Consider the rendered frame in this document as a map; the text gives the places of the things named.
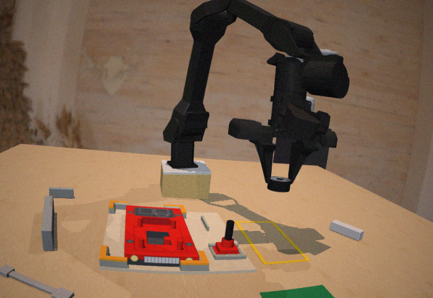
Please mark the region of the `yellow rectangular outline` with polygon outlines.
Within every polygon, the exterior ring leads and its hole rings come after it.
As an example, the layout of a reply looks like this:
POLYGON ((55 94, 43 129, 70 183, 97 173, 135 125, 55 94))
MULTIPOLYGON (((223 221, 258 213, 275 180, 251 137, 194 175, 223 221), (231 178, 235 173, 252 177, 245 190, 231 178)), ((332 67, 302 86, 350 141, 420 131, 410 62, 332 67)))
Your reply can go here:
MULTIPOLYGON (((281 263, 292 263, 292 262, 300 262, 300 261, 311 261, 309 260, 309 258, 296 246, 296 244, 294 244, 289 238, 288 236, 286 236, 286 234, 284 234, 281 229, 279 229, 278 226, 276 226, 276 224, 273 221, 264 221, 264 222, 270 222, 274 225, 274 227, 287 239, 287 241, 289 241, 293 247, 295 247, 295 249, 297 249, 297 251, 305 258, 305 260, 292 260, 292 261, 276 261, 276 262, 266 262, 261 254, 259 253, 259 251, 256 249, 256 247, 253 245, 253 243, 251 242, 251 240, 248 238, 248 236, 246 235, 246 233, 244 232, 244 230, 240 227, 241 222, 239 221, 234 221, 235 224, 238 226, 238 228, 240 229, 241 233, 245 236, 245 239, 248 241, 248 243, 250 244, 250 246, 254 249, 255 253, 257 254, 257 256, 259 257, 259 259, 261 259, 262 263, 265 264, 281 264, 281 263)), ((249 223, 261 223, 260 221, 246 221, 249 223)))

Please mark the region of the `green flat rectangle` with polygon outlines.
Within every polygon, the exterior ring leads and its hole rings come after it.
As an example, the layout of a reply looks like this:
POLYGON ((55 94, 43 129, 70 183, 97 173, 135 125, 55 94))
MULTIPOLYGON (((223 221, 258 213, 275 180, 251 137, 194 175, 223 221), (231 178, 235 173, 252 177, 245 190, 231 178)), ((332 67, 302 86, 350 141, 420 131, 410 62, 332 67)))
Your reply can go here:
POLYGON ((323 285, 260 292, 260 295, 262 298, 334 298, 334 296, 323 285))

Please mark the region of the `red stepped base with black post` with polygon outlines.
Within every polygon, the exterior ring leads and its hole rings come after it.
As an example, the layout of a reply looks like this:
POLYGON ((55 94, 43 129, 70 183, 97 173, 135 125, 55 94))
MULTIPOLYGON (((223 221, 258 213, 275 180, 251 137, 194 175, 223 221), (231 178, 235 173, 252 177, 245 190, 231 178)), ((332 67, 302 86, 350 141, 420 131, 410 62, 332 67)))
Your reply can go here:
POLYGON ((225 236, 222 238, 221 242, 216 242, 215 246, 212 247, 216 255, 239 254, 239 249, 234 244, 233 229, 234 229, 234 221, 227 220, 226 228, 225 228, 225 236))

